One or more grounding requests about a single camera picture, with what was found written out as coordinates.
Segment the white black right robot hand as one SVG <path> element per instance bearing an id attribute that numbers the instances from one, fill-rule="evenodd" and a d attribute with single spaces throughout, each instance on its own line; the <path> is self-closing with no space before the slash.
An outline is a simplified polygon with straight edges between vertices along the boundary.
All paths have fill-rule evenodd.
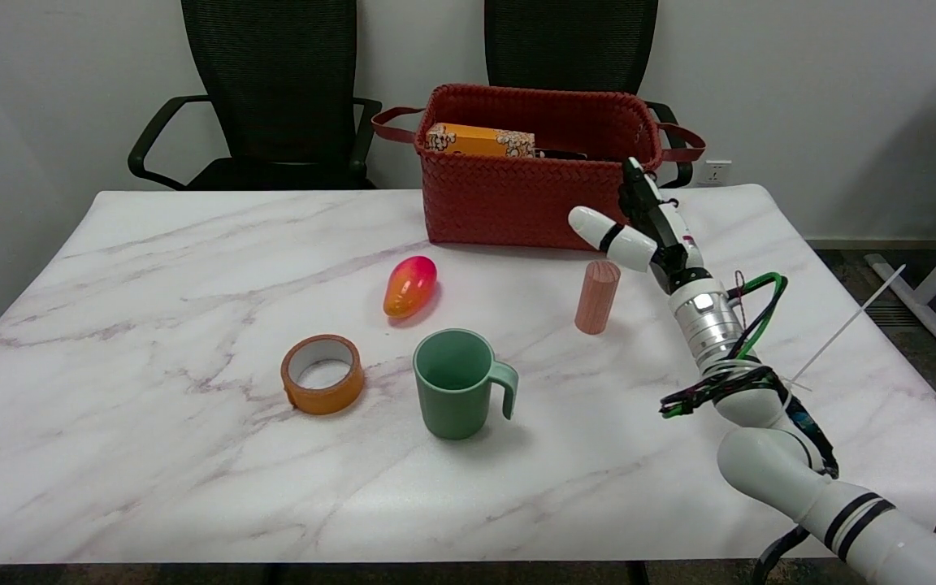
<path id="1" fill-rule="evenodd" d="M 675 199 L 661 190 L 635 157 L 622 162 L 619 208 L 624 221 L 614 221 L 586 206 L 576 206 L 568 223 L 577 236 L 598 249 L 610 262 L 633 271 L 654 270 L 666 295 L 691 282 L 710 279 L 702 253 Z"/>

